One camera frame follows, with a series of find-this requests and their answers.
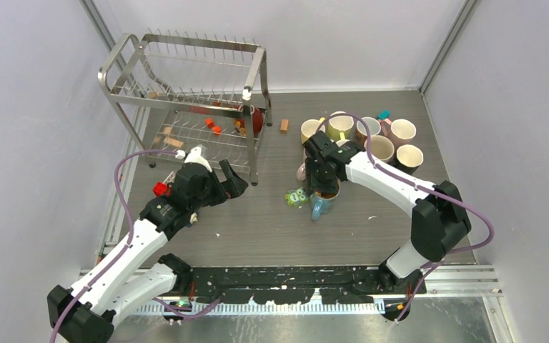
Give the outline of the small wooden block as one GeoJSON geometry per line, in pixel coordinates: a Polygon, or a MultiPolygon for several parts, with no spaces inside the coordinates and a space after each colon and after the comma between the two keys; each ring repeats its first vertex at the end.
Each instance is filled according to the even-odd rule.
{"type": "Polygon", "coordinates": [[[280,124],[280,132],[282,134],[286,134],[288,132],[288,129],[289,129],[289,120],[283,119],[280,124]]]}

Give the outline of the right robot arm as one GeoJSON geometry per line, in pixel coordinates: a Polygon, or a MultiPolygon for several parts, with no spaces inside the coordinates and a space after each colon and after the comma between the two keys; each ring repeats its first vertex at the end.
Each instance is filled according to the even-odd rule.
{"type": "Polygon", "coordinates": [[[413,282],[418,269],[440,262],[471,231],[458,188],[449,181],[423,181],[376,159],[353,142],[334,143],[325,133],[304,144],[308,193],[333,194],[340,182],[352,182],[384,197],[411,220],[409,240],[396,249],[375,273],[379,287],[398,293],[413,282]]]}

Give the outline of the beige patterned mug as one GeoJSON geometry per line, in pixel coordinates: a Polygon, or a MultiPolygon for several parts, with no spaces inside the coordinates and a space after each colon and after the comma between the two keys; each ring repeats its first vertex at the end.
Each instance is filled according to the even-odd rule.
{"type": "Polygon", "coordinates": [[[370,149],[371,155],[384,163],[388,163],[395,154],[394,144],[385,136],[372,135],[364,146],[370,149]]]}

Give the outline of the steel two-tier dish rack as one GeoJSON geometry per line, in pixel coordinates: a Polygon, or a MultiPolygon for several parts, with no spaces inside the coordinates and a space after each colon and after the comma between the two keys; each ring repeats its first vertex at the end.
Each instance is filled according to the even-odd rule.
{"type": "Polygon", "coordinates": [[[183,141],[182,148],[205,145],[210,163],[227,159],[258,182],[258,146],[273,123],[263,46],[176,31],[125,34],[100,66],[98,81],[139,149],[163,158],[162,130],[171,127],[168,136],[183,141]],[[257,138],[251,105],[264,118],[257,138]],[[207,118],[221,128],[220,136],[205,124],[207,118]],[[244,119],[246,137],[235,132],[233,119],[244,119]]]}

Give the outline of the lime green mug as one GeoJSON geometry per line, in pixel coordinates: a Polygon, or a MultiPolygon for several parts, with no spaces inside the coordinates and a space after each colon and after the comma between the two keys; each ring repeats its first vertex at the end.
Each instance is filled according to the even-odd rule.
{"type": "Polygon", "coordinates": [[[352,116],[346,115],[344,111],[336,111],[330,114],[327,123],[327,135],[334,141],[350,139],[355,120],[352,116]]]}

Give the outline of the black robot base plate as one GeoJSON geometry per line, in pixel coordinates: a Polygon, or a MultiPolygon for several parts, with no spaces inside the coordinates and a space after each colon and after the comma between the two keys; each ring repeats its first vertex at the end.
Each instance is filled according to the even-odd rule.
{"type": "Polygon", "coordinates": [[[323,304],[366,304],[377,296],[406,299],[424,294],[415,270],[402,281],[387,281],[376,267],[193,267],[168,296],[191,297],[208,304],[306,304],[319,295],[323,304]]]}

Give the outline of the yellow cup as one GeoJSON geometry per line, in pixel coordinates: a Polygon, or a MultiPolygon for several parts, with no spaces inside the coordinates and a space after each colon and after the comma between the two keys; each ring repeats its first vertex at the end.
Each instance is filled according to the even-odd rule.
{"type": "Polygon", "coordinates": [[[300,142],[304,144],[317,131],[326,131],[326,126],[320,126],[322,123],[319,119],[308,119],[304,121],[300,127],[300,142]]]}

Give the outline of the black cup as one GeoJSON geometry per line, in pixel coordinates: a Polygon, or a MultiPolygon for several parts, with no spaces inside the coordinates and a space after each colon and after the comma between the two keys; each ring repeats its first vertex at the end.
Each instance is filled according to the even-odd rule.
{"type": "Polygon", "coordinates": [[[406,174],[413,175],[423,162],[424,154],[421,149],[412,144],[404,144],[397,148],[390,165],[406,174]]]}

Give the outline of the pale pink marbled mug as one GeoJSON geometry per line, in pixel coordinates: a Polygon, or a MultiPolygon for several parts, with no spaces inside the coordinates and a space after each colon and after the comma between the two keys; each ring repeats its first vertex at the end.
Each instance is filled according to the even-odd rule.
{"type": "Polygon", "coordinates": [[[299,182],[304,182],[306,180],[306,164],[302,162],[296,171],[296,179],[299,182]]]}

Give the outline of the salmon floral mug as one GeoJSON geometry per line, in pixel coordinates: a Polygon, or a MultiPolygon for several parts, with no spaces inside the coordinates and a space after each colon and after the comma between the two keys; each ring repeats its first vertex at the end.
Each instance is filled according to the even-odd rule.
{"type": "Polygon", "coordinates": [[[376,136],[381,131],[381,124],[376,118],[365,116],[357,120],[353,142],[359,146],[364,146],[365,141],[376,136]]]}

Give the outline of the pink faceted mug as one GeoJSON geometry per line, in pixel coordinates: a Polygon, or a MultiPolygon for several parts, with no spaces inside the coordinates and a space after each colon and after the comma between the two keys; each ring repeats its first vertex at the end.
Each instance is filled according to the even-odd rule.
{"type": "Polygon", "coordinates": [[[381,119],[380,125],[384,136],[392,142],[395,149],[410,144],[417,133],[416,126],[406,119],[381,119]]]}

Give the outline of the white grid brick piece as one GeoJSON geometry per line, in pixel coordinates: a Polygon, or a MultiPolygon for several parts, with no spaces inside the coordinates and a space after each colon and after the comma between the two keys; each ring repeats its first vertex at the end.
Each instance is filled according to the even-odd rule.
{"type": "Polygon", "coordinates": [[[173,182],[174,181],[174,178],[175,178],[175,172],[174,171],[171,171],[169,173],[169,175],[164,179],[164,183],[165,184],[168,184],[170,182],[173,182]]]}

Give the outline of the blue patterned mug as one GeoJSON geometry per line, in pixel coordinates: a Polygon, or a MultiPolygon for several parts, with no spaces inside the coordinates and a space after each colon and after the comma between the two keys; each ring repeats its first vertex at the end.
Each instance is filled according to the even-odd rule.
{"type": "Polygon", "coordinates": [[[322,215],[331,211],[339,193],[314,192],[310,195],[311,219],[317,221],[322,215]]]}

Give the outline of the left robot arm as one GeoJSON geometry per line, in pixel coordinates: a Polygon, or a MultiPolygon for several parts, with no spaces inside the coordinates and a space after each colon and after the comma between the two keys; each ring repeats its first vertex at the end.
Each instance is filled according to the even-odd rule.
{"type": "Polygon", "coordinates": [[[192,283],[191,267],[173,254],[165,254],[134,280],[130,276],[177,232],[198,220],[199,210],[240,197],[248,187],[224,159],[219,165],[225,179],[202,159],[182,165],[169,183],[155,187],[123,240],[90,273],[68,288],[55,286],[47,296],[50,340],[107,342],[115,327],[131,311],[160,294],[185,294],[192,283]]]}

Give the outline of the colourful brick toy car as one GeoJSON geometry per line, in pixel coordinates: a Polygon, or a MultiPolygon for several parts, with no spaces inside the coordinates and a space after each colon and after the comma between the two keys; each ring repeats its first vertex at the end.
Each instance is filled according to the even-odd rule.
{"type": "Polygon", "coordinates": [[[152,191],[156,197],[168,196],[170,193],[169,185],[164,182],[157,182],[152,191]]]}

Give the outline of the green owl toy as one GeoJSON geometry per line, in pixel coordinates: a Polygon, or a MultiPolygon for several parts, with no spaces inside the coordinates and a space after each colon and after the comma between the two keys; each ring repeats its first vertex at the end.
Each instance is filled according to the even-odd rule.
{"type": "Polygon", "coordinates": [[[285,200],[289,206],[300,207],[309,201],[309,197],[302,187],[293,189],[285,194],[285,200]]]}

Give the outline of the small teal block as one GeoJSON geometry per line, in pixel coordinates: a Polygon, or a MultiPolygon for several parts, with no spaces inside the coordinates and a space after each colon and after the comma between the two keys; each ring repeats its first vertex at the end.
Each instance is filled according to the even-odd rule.
{"type": "Polygon", "coordinates": [[[377,115],[377,119],[386,120],[390,117],[390,111],[384,110],[377,115]]]}

